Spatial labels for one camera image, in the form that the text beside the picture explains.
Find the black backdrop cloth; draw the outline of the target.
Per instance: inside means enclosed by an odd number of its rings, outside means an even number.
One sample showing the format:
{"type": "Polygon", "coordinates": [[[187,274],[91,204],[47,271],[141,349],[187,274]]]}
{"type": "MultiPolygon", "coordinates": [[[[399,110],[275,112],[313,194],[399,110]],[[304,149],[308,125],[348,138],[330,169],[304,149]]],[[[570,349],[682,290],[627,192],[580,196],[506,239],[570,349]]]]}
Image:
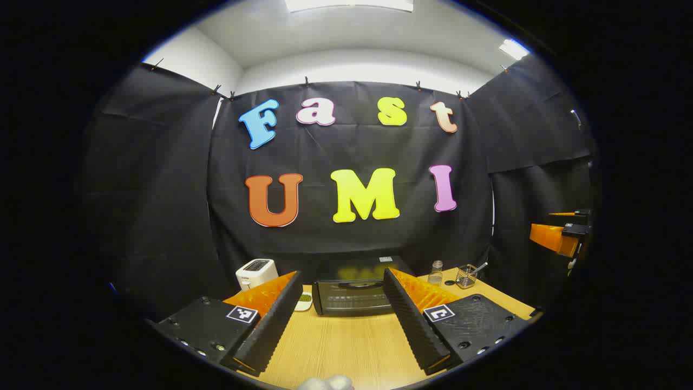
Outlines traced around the black backdrop cloth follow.
{"type": "Polygon", "coordinates": [[[415,274],[490,261],[481,279],[547,309],[568,260],[532,224],[591,209],[587,125],[529,56],[466,100],[380,82],[219,99],[143,65],[84,132],[80,217],[106,281],[154,321],[239,291],[255,258],[299,270],[400,255],[415,274]]]}

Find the black electric oven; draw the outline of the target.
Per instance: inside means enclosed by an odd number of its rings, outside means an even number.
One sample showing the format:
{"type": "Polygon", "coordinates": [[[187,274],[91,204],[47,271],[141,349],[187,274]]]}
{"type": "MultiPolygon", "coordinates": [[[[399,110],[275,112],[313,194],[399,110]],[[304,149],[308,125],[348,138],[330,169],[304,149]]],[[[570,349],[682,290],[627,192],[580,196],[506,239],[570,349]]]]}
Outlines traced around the black electric oven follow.
{"type": "Polygon", "coordinates": [[[347,256],[322,262],[312,284],[316,313],[331,317],[392,313],[383,287],[384,270],[388,268],[413,273],[398,255],[347,256]]]}

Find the white toaster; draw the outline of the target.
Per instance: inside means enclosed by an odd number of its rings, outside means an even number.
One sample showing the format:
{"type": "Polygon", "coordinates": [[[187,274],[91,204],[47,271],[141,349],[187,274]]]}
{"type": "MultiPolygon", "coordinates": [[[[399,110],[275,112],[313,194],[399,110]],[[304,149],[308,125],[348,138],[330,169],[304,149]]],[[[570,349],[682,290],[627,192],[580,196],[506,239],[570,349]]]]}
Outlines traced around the white toaster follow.
{"type": "Polygon", "coordinates": [[[273,281],[279,274],[272,259],[253,259],[235,272],[241,291],[273,281]]]}

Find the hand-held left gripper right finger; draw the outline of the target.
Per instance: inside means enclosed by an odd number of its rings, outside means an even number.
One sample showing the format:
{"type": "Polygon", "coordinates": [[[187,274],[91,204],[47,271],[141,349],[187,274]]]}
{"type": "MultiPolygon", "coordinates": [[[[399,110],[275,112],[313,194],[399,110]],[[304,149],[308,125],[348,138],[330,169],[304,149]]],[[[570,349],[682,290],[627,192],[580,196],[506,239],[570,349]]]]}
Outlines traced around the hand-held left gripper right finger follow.
{"type": "Polygon", "coordinates": [[[392,268],[384,271],[383,290],[428,375],[470,365],[531,325],[483,294],[460,298],[392,268]]]}

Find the ceiling light panel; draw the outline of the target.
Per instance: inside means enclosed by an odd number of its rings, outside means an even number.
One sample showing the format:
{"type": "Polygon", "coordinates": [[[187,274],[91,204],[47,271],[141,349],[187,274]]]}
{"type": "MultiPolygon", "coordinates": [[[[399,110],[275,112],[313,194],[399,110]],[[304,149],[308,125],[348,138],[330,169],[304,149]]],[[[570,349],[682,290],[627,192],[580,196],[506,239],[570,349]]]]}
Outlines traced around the ceiling light panel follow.
{"type": "Polygon", "coordinates": [[[499,46],[499,49],[515,60],[521,60],[530,53],[528,49],[513,39],[503,40],[502,44],[499,46]]]}

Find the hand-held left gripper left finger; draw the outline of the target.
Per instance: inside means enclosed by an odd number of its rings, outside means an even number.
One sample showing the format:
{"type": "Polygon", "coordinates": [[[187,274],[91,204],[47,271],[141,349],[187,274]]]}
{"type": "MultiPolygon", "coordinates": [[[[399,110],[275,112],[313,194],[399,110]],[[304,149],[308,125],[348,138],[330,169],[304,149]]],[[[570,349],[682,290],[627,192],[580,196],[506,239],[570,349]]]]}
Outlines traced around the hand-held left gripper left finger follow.
{"type": "Polygon", "coordinates": [[[154,330],[205,360],[260,375],[303,293],[293,271],[223,301],[201,297],[154,323],[154,330]]]}

